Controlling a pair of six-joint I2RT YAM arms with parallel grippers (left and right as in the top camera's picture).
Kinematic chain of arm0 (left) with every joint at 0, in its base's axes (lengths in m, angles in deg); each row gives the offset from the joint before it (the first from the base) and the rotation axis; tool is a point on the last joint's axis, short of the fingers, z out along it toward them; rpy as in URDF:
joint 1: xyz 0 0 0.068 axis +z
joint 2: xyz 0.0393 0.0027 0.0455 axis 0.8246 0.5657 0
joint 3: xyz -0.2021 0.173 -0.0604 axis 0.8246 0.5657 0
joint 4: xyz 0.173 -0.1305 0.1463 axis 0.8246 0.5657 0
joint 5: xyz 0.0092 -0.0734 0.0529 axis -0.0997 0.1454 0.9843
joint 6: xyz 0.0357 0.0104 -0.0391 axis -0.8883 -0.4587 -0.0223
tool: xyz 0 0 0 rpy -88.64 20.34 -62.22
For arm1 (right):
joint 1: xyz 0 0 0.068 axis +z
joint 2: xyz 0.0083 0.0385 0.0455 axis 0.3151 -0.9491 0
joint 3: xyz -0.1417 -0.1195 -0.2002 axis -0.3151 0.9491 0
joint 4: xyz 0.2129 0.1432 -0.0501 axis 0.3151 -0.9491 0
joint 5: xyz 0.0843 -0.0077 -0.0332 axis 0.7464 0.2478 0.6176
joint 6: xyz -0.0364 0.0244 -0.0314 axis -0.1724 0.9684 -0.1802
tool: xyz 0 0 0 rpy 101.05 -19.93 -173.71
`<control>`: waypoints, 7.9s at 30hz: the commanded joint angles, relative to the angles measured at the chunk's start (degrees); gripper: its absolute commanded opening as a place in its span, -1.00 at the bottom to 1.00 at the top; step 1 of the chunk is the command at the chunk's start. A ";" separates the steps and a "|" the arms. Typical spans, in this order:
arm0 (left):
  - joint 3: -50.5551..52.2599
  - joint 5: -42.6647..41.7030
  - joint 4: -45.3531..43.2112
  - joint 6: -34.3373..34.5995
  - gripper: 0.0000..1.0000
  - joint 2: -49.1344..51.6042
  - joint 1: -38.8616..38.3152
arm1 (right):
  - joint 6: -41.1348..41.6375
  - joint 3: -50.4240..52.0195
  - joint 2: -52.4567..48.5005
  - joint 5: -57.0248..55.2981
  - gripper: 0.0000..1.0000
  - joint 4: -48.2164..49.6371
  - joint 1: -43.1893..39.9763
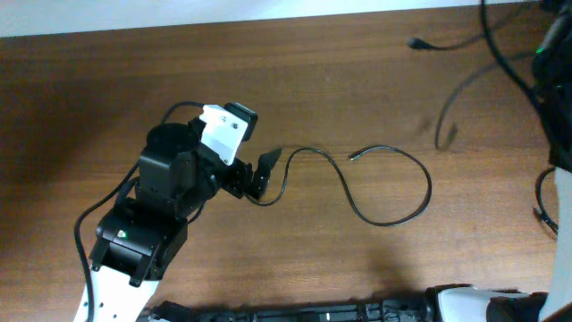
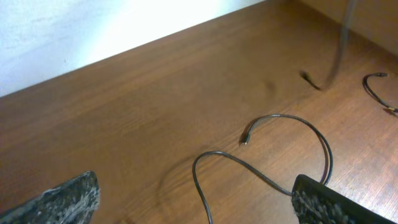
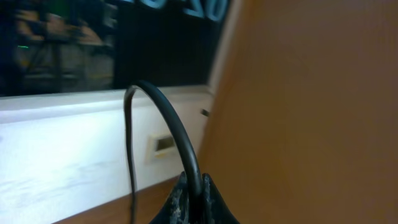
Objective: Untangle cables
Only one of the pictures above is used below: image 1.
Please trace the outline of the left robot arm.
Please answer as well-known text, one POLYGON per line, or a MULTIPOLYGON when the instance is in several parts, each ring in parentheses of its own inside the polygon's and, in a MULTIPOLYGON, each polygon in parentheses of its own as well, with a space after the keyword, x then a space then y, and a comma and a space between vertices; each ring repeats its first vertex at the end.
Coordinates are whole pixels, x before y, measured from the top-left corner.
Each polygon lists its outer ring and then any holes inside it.
POLYGON ((111 195, 114 205, 97 225, 93 250, 80 254, 86 287, 76 320, 136 320, 208 200, 220 190, 237 199, 265 194, 282 152, 264 153, 253 167, 222 159, 203 141, 206 134, 200 120, 148 133, 137 169, 111 195))

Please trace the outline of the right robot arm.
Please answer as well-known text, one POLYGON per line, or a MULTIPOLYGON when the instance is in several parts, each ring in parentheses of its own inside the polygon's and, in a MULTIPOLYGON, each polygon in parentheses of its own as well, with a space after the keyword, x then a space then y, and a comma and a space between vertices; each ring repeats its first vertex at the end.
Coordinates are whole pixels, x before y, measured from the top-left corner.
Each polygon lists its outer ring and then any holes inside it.
POLYGON ((549 142, 549 163, 559 202, 559 229, 551 287, 539 312, 540 321, 571 319, 571 3, 550 1, 556 13, 534 54, 533 87, 514 71, 498 49, 489 28, 485 1, 479 4, 479 21, 487 46, 502 70, 521 89, 549 142))

